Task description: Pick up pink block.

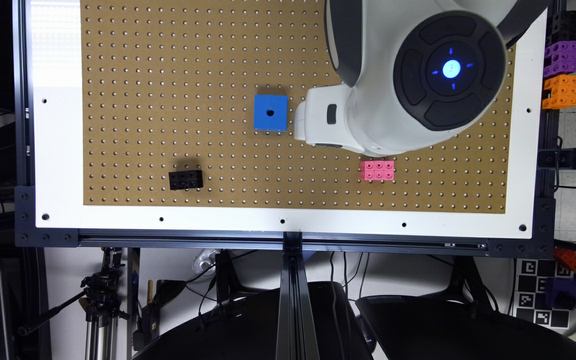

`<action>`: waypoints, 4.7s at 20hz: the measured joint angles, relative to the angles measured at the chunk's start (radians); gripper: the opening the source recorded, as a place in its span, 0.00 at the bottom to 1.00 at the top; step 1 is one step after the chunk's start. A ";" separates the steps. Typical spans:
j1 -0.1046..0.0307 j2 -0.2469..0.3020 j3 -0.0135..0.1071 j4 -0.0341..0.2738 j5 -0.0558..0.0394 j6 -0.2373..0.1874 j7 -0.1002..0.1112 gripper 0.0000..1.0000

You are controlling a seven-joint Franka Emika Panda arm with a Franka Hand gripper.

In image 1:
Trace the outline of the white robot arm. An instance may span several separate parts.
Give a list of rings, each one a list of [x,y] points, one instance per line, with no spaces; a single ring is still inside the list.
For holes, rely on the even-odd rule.
[[[327,0],[341,84],[312,88],[294,136],[371,157],[445,141],[502,88],[507,49],[548,7],[533,0]]]

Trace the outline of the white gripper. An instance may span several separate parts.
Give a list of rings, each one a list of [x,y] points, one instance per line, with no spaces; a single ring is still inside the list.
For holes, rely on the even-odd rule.
[[[363,153],[351,134],[346,113],[351,88],[345,84],[309,89],[295,112],[294,138],[310,145]]]

